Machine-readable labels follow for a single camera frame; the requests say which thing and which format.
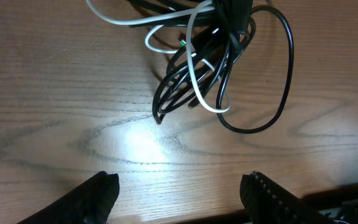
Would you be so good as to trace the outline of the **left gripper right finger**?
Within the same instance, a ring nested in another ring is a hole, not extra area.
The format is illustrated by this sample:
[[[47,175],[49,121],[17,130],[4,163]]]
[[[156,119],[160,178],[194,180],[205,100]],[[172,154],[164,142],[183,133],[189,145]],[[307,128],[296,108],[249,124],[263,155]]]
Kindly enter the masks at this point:
[[[334,224],[261,172],[244,174],[239,193],[253,224]]]

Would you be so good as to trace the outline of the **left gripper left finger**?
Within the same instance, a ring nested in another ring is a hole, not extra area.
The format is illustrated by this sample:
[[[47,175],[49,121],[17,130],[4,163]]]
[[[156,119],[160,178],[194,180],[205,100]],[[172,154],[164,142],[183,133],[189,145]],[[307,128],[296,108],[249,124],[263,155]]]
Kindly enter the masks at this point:
[[[101,171],[19,224],[106,224],[119,191],[119,175]]]

